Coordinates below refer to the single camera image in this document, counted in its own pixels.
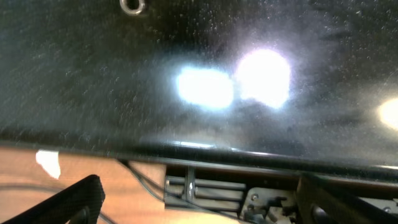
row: wire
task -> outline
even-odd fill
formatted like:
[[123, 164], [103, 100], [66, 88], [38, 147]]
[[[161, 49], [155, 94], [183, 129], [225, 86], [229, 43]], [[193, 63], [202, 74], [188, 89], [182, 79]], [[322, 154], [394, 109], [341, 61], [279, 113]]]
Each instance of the wire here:
[[[221, 213], [221, 212], [214, 212], [214, 211], [211, 211], [211, 210], [209, 210], [209, 209], [205, 209], [205, 208], [203, 208], [203, 207], [201, 207], [201, 206], [199, 206], [199, 205], [195, 205], [194, 203], [191, 203], [191, 202], [189, 202], [189, 201], [187, 201], [187, 200], [181, 199], [181, 198], [179, 197], [179, 195], [177, 195], [177, 194], [175, 194], [175, 193], [172, 193], [172, 192], [169, 192], [168, 190], [164, 189], [163, 187], [157, 185], [153, 180], [151, 180], [150, 178], [146, 177], [144, 174], [141, 174], [138, 170], [136, 170], [135, 168], [133, 168], [132, 166], [130, 166], [130, 164], [128, 163], [128, 161], [118, 160], [118, 162], [121, 163], [121, 164], [122, 164], [124, 167], [126, 167], [128, 170], [130, 170], [130, 172], [133, 174], [133, 176], [141, 183], [141, 185], [145, 188], [145, 190], [146, 190], [147, 192], [149, 192], [151, 195], [156, 195], [156, 194], [152, 191], [151, 188], [148, 187], [148, 185], [147, 185], [144, 181], [146, 181], [146, 182], [147, 182], [151, 187], [153, 187], [154, 189], [165, 192], [169, 197], [172, 197], [172, 198], [174, 198], [175, 200], [178, 200], [178, 201], [180, 201], [180, 202], [183, 202], [186, 206], [188, 206], [188, 207], [190, 207], [190, 208], [194, 208], [194, 209], [196, 209], [196, 210], [200, 210], [200, 211], [203, 211], [203, 212], [212, 213], [212, 214], [215, 214], [215, 215], [221, 215], [221, 216], [223, 216], [223, 217], [230, 218], [230, 219], [232, 219], [232, 220], [236, 220], [236, 221], [239, 221], [239, 222], [241, 222], [241, 223], [256, 224], [256, 223], [254, 223], [254, 222], [247, 222], [247, 221], [244, 221], [244, 220], [242, 220], [242, 219], [240, 219], [240, 218], [236, 218], [236, 217], [234, 217], [234, 216], [232, 216], [232, 215], [227, 215], [227, 214], [224, 214], [224, 213]], [[160, 197], [157, 198], [157, 197], [156, 197], [156, 199], [158, 199], [158, 200], [164, 202], [164, 199], [163, 199], [163, 198], [160, 198]]]
[[[49, 192], [53, 194], [59, 193], [62, 188], [56, 188], [56, 187], [44, 187], [40, 185], [34, 185], [34, 184], [7, 184], [7, 185], [0, 185], [0, 191], [2, 190], [36, 190], [36, 191], [41, 191], [41, 192]], [[115, 221], [113, 221], [110, 217], [105, 215], [104, 213], [99, 213], [99, 217], [106, 222], [107, 224], [116, 224]]]

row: black cable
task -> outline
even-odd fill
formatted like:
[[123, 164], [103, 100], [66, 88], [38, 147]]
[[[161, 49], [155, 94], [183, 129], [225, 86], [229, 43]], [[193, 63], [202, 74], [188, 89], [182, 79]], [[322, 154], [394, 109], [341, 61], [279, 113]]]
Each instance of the black cable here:
[[[49, 192], [53, 194], [59, 193], [62, 188], [55, 188], [55, 187], [44, 187], [40, 185], [33, 185], [33, 184], [7, 184], [7, 185], [0, 185], [0, 190], [36, 190], [41, 192]], [[116, 224], [110, 217], [105, 215], [104, 213], [99, 213], [99, 217], [106, 222], [107, 224]]]
[[221, 213], [221, 212], [214, 212], [214, 211], [211, 211], [209, 209], [205, 209], [205, 208], [203, 208], [203, 207], [201, 207], [199, 205], [195, 205], [194, 203], [191, 203], [191, 202], [189, 202], [187, 200], [181, 199], [179, 197], [179, 195], [177, 195], [175, 193], [172, 193], [172, 192], [169, 192], [168, 190], [164, 189], [163, 187], [157, 185], [155, 182], [153, 182], [150, 178], [146, 177], [144, 174], [141, 174], [138, 170], [136, 170], [135, 168], [130, 166], [128, 161], [118, 160], [118, 162], [120, 162], [124, 167], [126, 167], [128, 170], [130, 170], [130, 172], [133, 174], [133, 176], [142, 184], [142, 186], [146, 189], [147, 192], [150, 192], [151, 195], [155, 195], [155, 193], [152, 191], [152, 189], [150, 189], [148, 187], [148, 185], [144, 181], [146, 181], [154, 189], [159, 190], [161, 192], [165, 192], [168, 196], [170, 196], [170, 197], [172, 197], [172, 198], [174, 198], [174, 199], [176, 199], [176, 200], [178, 200], [180, 202], [183, 202], [186, 206], [188, 206], [190, 208], [194, 208], [196, 210], [200, 210], [200, 211], [207, 212], [207, 213], [212, 213], [212, 214], [215, 214], [215, 215], [221, 215], [223, 217], [230, 218], [230, 219], [239, 221], [241, 223], [256, 224], [254, 222], [244, 221], [244, 220], [242, 220], [240, 218], [236, 218], [236, 217], [234, 217], [232, 215], [227, 215], [227, 214], [224, 214], [224, 213]]

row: metal ring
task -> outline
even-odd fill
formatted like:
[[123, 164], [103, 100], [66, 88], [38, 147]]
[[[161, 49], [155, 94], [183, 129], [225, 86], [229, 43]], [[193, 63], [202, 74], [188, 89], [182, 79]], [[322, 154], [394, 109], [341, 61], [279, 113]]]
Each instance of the metal ring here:
[[120, 0], [120, 7], [122, 7], [122, 10], [129, 16], [136, 16], [140, 14], [145, 8], [144, 0], [138, 0], [137, 9], [130, 9], [129, 6], [127, 5], [127, 1], [128, 0]]

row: orange floor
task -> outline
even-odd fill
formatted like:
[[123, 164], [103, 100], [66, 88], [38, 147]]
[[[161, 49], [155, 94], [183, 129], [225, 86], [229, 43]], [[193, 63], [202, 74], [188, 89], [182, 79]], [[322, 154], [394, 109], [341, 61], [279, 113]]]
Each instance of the orange floor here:
[[[117, 223], [237, 223], [217, 215], [165, 210], [164, 205], [152, 198], [128, 170], [112, 159], [61, 153], [61, 176], [57, 180], [36, 163], [35, 153], [33, 150], [0, 147], [0, 185], [32, 183], [67, 187], [90, 174], [96, 174], [100, 176], [106, 194], [102, 212]], [[158, 184], [164, 183], [165, 166], [136, 162], [132, 165]], [[50, 196], [49, 193], [30, 190], [0, 191], [0, 222]]]

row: black countertop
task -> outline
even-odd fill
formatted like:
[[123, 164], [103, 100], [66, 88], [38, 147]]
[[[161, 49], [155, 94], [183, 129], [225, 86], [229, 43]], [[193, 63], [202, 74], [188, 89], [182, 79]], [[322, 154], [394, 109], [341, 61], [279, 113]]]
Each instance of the black countertop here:
[[[394, 0], [152, 0], [137, 17], [118, 0], [0, 9], [4, 142], [398, 166]], [[164, 150], [197, 159], [148, 152]]]

